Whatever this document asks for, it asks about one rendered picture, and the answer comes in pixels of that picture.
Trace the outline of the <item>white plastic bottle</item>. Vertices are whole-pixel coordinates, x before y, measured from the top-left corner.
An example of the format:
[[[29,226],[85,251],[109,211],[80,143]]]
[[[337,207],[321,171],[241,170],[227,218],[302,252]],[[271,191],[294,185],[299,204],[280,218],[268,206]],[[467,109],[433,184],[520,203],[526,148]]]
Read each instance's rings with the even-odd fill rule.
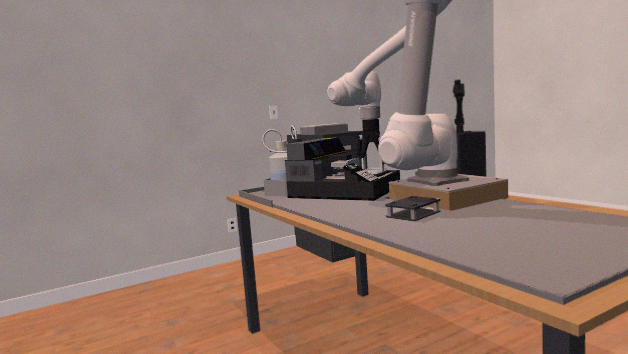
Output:
[[[276,141],[277,151],[286,151],[286,144],[287,141]],[[269,157],[271,180],[286,180],[285,160],[287,160],[287,152],[275,153]]]

